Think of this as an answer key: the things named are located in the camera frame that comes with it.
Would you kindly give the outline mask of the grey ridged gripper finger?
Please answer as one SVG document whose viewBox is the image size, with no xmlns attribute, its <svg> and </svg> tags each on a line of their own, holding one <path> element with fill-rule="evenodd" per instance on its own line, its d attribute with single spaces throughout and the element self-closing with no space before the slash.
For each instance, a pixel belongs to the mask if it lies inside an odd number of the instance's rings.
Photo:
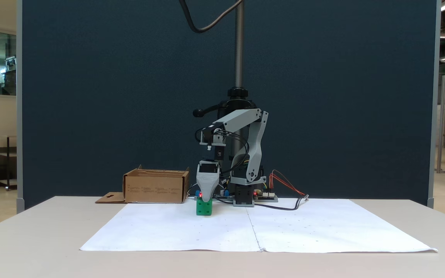
<svg viewBox="0 0 445 278">
<path fill-rule="evenodd" d="M 196 180 L 202 194 L 203 202 L 209 202 L 212 199 L 215 188 L 219 184 L 220 174 L 197 173 Z"/>
</svg>

